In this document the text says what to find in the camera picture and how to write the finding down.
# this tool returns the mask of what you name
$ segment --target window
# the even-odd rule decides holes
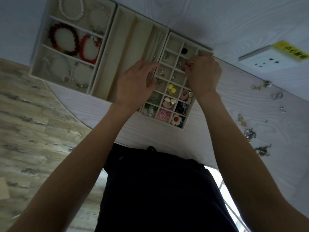
[[[214,180],[219,187],[219,190],[222,194],[222,197],[225,201],[225,206],[227,208],[227,211],[229,212],[230,216],[232,217],[237,229],[239,232],[250,232],[246,224],[243,222],[243,220],[240,217],[240,213],[230,195],[230,192],[228,191],[226,185],[223,182],[222,176],[219,172],[219,170],[205,166],[206,169],[211,173],[211,175],[214,177]]]

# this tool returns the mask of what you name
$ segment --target person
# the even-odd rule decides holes
[[[95,231],[238,231],[210,172],[195,160],[113,145],[150,97],[159,63],[139,60],[118,81],[117,101],[97,126],[48,177],[8,230],[65,231],[102,168],[108,173]],[[216,86],[222,70],[201,52],[185,65],[207,121],[222,178],[250,230],[308,231],[309,219],[282,196],[267,168],[225,109]]]

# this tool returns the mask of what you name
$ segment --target pink flower pattern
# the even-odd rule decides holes
[[[161,109],[158,112],[157,119],[166,122],[172,113]]]

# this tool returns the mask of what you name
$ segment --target pearl bracelet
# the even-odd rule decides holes
[[[83,15],[84,15],[84,13],[85,13],[83,0],[80,0],[80,5],[81,5],[82,11],[81,11],[80,14],[79,14],[77,17],[75,17],[75,18],[70,17],[70,16],[67,16],[67,15],[64,13],[62,4],[63,4],[63,0],[59,0],[59,9],[60,9],[60,11],[61,11],[61,14],[62,14],[64,17],[66,17],[67,19],[72,20],[72,21],[78,21],[78,20],[80,20],[80,19],[83,17]]]

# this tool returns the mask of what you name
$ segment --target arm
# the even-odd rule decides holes
[[[185,66],[208,125],[223,180],[252,231],[305,231],[309,219],[282,196],[261,158],[225,109],[216,86],[222,70],[207,52]]]
[[[123,125],[148,99],[148,73],[158,63],[138,61],[118,81],[117,101],[52,172],[8,232],[65,231],[93,188]]]

